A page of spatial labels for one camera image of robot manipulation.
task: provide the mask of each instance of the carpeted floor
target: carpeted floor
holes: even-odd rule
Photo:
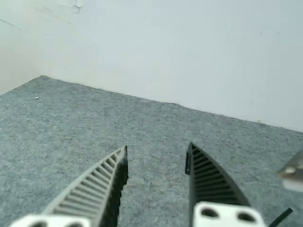
[[[190,141],[226,169],[268,224],[291,207],[281,226],[302,225],[303,194],[274,175],[302,147],[302,133],[41,76],[0,96],[0,226],[40,212],[126,144],[119,225],[187,227]]]

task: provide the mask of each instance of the screw hole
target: screw hole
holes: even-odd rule
[[[45,221],[39,221],[31,225],[30,227],[47,227],[47,223]]]
[[[219,217],[219,215],[216,211],[209,209],[209,208],[202,209],[201,214],[204,216],[213,217],[213,218]]]
[[[67,227],[83,227],[83,225],[80,223],[72,223],[72,224],[68,225]]]
[[[247,214],[247,213],[239,213],[238,219],[243,220],[243,221],[248,221],[248,222],[256,221],[253,216],[251,216],[250,214]]]

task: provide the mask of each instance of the metal part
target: metal part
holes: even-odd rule
[[[193,227],[266,227],[266,224],[251,207],[200,202],[194,208]]]

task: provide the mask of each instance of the black cable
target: black cable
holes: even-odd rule
[[[287,218],[288,215],[290,215],[293,212],[291,208],[288,208],[286,211],[284,211],[279,217],[277,217],[268,227],[276,227],[279,225],[285,218]]]

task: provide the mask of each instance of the ridged texture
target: ridged texture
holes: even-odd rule
[[[248,200],[228,174],[202,149],[190,143],[185,173],[189,180],[189,226],[194,206],[202,201],[250,206]]]
[[[83,173],[50,204],[46,213],[87,217],[93,227],[116,227],[121,191],[127,179],[124,147]]]

